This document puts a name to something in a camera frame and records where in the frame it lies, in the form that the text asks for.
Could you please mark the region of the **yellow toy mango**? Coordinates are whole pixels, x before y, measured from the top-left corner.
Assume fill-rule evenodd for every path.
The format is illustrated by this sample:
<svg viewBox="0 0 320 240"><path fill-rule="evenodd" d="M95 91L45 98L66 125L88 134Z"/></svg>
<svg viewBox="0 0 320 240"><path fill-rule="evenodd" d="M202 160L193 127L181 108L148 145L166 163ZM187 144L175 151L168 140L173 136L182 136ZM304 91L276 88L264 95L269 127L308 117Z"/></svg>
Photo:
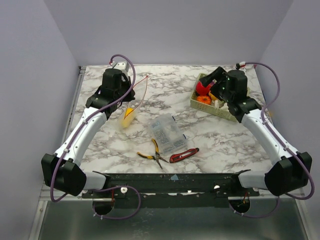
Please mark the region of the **yellow toy mango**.
<svg viewBox="0 0 320 240"><path fill-rule="evenodd" d="M129 107L118 118L119 127L121 129L129 127L135 117L136 117L135 110Z"/></svg>

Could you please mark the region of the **clear zip top bag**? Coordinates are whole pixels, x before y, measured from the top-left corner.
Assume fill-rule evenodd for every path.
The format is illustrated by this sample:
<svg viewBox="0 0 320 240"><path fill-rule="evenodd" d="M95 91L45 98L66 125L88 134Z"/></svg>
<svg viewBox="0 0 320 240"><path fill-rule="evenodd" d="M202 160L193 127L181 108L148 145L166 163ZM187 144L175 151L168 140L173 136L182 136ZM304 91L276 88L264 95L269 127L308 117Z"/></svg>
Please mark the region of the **clear zip top bag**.
<svg viewBox="0 0 320 240"><path fill-rule="evenodd" d="M133 90L135 91L135 99L131 100L130 102L127 103L127 105L123 109L123 112L128 108L133 108L135 110L135 118L137 117L138 113L140 112L140 108L143 105L143 102L144 102L144 99L145 99L145 96L147 93L148 83L149 83L149 75L150 74L148 73L143 79L139 80L137 83L134 84ZM118 124L118 128L121 131L126 129L126 128L120 128L119 124Z"/></svg>

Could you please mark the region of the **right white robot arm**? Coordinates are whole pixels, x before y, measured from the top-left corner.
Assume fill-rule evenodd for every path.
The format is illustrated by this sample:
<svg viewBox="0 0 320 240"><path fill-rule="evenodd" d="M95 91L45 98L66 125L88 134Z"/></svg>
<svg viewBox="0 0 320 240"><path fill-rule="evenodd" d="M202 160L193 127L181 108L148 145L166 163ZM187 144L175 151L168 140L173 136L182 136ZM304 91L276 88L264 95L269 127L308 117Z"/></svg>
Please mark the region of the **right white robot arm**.
<svg viewBox="0 0 320 240"><path fill-rule="evenodd" d="M234 195L241 196L248 188L268 190L275 196L288 195L312 182L312 157L289 144L265 117L264 108L248 96L248 78L243 71L238 68L226 71L219 66L199 82L227 104L230 114L253 134L272 162L267 172L239 173L238 179L230 183Z"/></svg>

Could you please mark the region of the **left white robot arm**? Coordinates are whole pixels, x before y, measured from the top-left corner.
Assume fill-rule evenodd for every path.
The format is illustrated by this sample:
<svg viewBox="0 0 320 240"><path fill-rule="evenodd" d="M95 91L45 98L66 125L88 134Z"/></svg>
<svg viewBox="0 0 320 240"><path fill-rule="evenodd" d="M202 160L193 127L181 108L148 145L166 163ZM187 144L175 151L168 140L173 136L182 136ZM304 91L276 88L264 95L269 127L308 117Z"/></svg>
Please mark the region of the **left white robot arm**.
<svg viewBox="0 0 320 240"><path fill-rule="evenodd" d="M83 190L93 190L101 198L110 194L109 176L99 172L83 172L80 166L89 144L111 114L123 102L135 98L128 70L128 67L120 65L105 70L101 86L87 99L81 119L69 137L54 154L42 157L44 182L50 188L53 202L57 201L53 196L54 190L72 196L79 195Z"/></svg>

